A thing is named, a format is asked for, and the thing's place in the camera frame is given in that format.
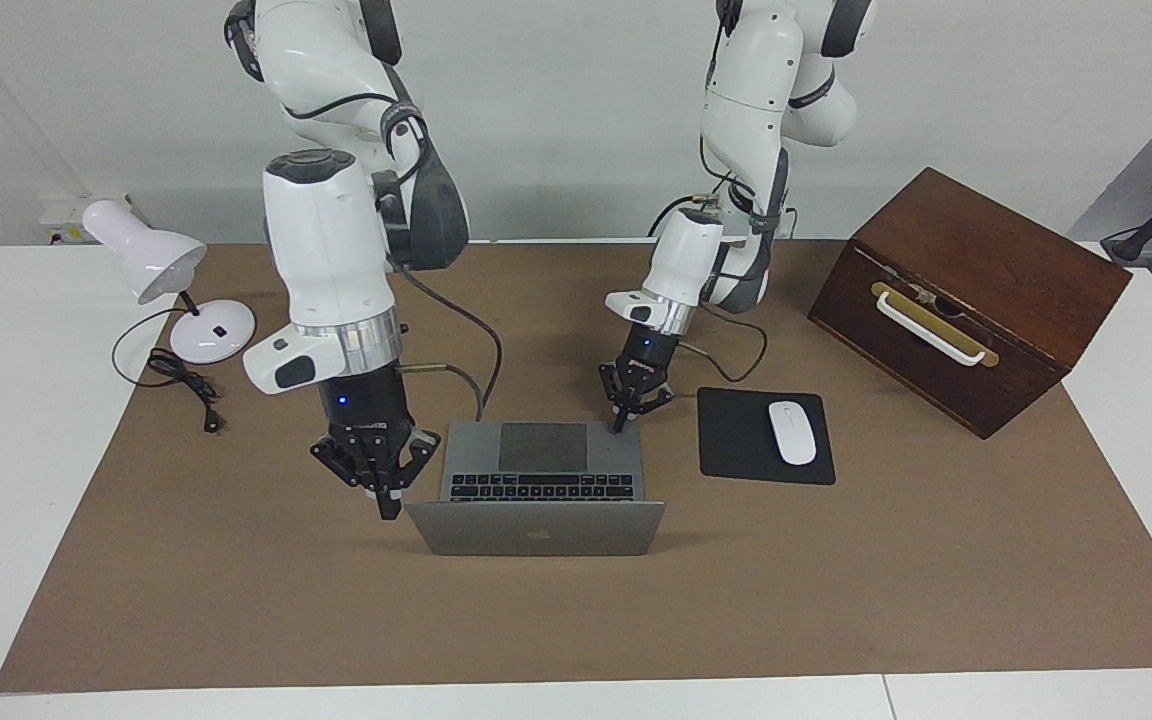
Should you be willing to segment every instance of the black mouse pad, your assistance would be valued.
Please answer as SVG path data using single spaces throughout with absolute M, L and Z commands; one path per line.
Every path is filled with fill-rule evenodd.
M 790 465 L 776 449 L 767 407 L 791 400 L 803 406 L 817 444 L 817 456 Z M 700 471 L 714 478 L 774 480 L 832 486 L 833 454 L 819 395 L 799 392 L 749 392 L 703 387 L 696 392 L 696 424 L 700 432 Z

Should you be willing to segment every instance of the white desk lamp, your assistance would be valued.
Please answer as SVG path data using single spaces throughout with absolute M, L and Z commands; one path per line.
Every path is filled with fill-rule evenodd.
M 188 314 L 172 328 L 172 350 L 185 363 L 219 363 L 242 350 L 256 332 L 256 316 L 236 300 L 195 305 L 187 291 L 207 247 L 174 232 L 159 232 L 113 200 L 97 200 L 83 213 L 83 227 L 118 252 L 123 278 L 138 304 L 179 293 Z

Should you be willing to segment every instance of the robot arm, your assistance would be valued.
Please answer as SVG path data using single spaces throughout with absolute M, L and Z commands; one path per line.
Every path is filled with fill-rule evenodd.
M 465 247 L 468 223 L 392 67 L 401 50 L 388 0 L 353 1 L 243 0 L 225 22 L 243 68 L 274 91 L 291 129 L 326 147 L 265 169 L 270 247 L 291 324 L 252 346 L 243 366 L 266 393 L 317 386 L 328 430 L 311 454 L 394 520 L 440 438 L 407 409 L 385 273 L 391 264 L 445 268 Z
M 732 169 L 728 195 L 749 217 L 749 233 L 733 247 L 717 215 L 677 211 L 643 288 L 607 296 L 613 313 L 631 323 L 616 363 L 599 366 L 616 409 L 614 432 L 672 400 L 669 361 L 702 302 L 742 313 L 763 300 L 791 169 L 787 141 L 833 146 L 856 120 L 833 58 L 850 54 L 867 33 L 872 1 L 717 0 L 717 8 L 721 35 L 705 79 L 702 159 L 707 150 Z
M 401 47 L 388 0 L 242 0 L 225 38 L 294 132 L 367 170 L 394 259 L 411 270 L 456 260 L 465 206 L 393 68 Z
M 302 150 L 271 161 L 264 188 L 291 324 L 243 354 L 243 369 L 270 395 L 317 384 L 328 432 L 311 454 L 394 520 L 440 438 L 407 410 L 385 228 L 366 173 L 342 150 Z

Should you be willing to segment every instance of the brown wooden box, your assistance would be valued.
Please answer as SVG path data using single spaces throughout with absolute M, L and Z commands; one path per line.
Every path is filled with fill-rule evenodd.
M 809 318 L 986 438 L 1070 372 L 1129 278 L 927 168 L 847 242 Z

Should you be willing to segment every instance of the laptop keyboard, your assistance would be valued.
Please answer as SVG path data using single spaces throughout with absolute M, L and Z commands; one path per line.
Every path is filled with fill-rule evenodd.
M 453 475 L 453 502 L 634 500 L 634 475 Z

